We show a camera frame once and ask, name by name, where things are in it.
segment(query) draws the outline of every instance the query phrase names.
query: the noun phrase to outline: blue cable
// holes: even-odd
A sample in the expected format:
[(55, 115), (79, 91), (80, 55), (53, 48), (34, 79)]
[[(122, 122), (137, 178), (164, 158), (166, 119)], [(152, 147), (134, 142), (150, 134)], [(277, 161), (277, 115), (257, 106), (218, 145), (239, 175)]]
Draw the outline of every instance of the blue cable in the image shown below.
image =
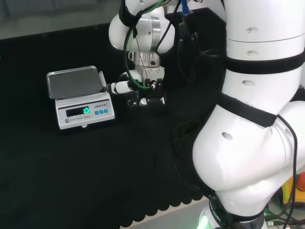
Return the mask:
[(182, 16), (185, 16), (190, 13), (190, 9), (187, 5), (187, 0), (182, 0)]

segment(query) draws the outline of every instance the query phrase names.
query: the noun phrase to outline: green light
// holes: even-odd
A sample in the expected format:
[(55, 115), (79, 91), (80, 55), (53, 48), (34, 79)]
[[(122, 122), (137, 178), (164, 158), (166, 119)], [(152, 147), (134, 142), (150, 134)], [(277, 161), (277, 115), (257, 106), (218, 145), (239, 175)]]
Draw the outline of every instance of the green light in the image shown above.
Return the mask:
[(84, 114), (89, 114), (89, 113), (90, 113), (90, 110), (89, 110), (89, 108), (86, 107), (86, 108), (84, 109)]
[(208, 222), (209, 222), (209, 220), (208, 220), (207, 216), (203, 216), (199, 222), (197, 229), (205, 229), (206, 226), (208, 226)]

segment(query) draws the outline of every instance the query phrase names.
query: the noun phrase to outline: black table surface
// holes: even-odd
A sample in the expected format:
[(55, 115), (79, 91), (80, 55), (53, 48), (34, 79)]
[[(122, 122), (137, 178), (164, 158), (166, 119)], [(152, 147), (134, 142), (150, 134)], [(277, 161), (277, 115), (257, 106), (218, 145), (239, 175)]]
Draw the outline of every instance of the black table surface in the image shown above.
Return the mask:
[[(209, 10), (197, 14), (204, 48), (222, 46), (223, 21)], [(108, 27), (0, 41), (1, 229), (116, 229), (201, 198), (173, 171), (169, 136), (215, 105), (221, 75), (208, 67), (198, 84), (183, 84), (174, 53), (163, 60), (166, 108), (131, 109), (115, 97), (115, 121), (58, 128), (46, 74), (95, 65), (115, 82), (122, 52), (110, 46)]]

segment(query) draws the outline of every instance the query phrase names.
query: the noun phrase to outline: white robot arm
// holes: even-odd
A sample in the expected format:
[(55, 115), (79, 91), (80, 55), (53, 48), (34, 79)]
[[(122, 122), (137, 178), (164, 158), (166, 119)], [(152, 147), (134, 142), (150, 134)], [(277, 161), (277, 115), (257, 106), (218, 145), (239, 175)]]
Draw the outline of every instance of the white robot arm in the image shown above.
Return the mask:
[[(157, 2), (130, 0), (126, 7), (136, 15)], [(262, 212), (269, 199), (292, 176), (293, 168), (305, 165), (305, 103), (289, 103), (300, 84), (304, 63), (305, 1), (224, 2), (228, 69), (221, 100), (194, 143), (193, 161), (222, 208), (233, 216), (234, 223), (242, 224), (237, 227), (265, 229)], [(159, 33), (155, 32), (160, 40), (168, 25), (161, 8), (139, 20), (139, 47), (132, 38), (127, 46), (128, 51), (141, 50), (133, 60), (148, 53), (143, 58), (146, 65), (152, 58), (158, 60), (152, 49), (156, 44), (153, 17), (160, 20)], [(123, 49), (127, 31), (117, 15), (109, 31), (114, 47)], [(158, 51), (168, 51), (173, 38), (171, 28)], [(142, 67), (144, 64), (136, 64), (144, 82)], [(297, 148), (296, 138), (282, 118), (294, 129)], [(214, 208), (211, 203), (203, 210), (199, 228), (223, 226)]]
[[(172, 25), (169, 27), (170, 22), (165, 18), (163, 7), (154, 9), (154, 6), (162, 6), (169, 2), (177, 4), (177, 0), (142, 0), (140, 3), (133, 0), (122, 1), (120, 13), (115, 16), (109, 27), (112, 46), (119, 50), (130, 51), (129, 58), (135, 64), (137, 72), (131, 74), (127, 71), (129, 79), (134, 79), (134, 74), (141, 76), (141, 80), (137, 79), (137, 82), (130, 79), (132, 84), (138, 85), (138, 88), (129, 88), (136, 91), (140, 89), (157, 91), (157, 93), (146, 93), (149, 96), (147, 100), (139, 98), (140, 106), (147, 106), (152, 101), (164, 104), (162, 80), (165, 69), (160, 66), (158, 54), (166, 53), (173, 47), (175, 28)], [(131, 36), (128, 34), (130, 29), (133, 30)]]

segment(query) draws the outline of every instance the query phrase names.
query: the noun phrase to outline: green digital display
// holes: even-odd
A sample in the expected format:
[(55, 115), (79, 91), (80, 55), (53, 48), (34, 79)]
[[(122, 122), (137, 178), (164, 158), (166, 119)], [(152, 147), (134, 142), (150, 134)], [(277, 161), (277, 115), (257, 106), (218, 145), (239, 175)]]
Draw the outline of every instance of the green digital display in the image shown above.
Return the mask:
[(83, 114), (90, 114), (90, 109), (88, 106), (79, 107), (71, 110), (66, 110), (67, 117), (83, 115)]
[(84, 114), (89, 114), (90, 113), (90, 109), (88, 107), (84, 108)]

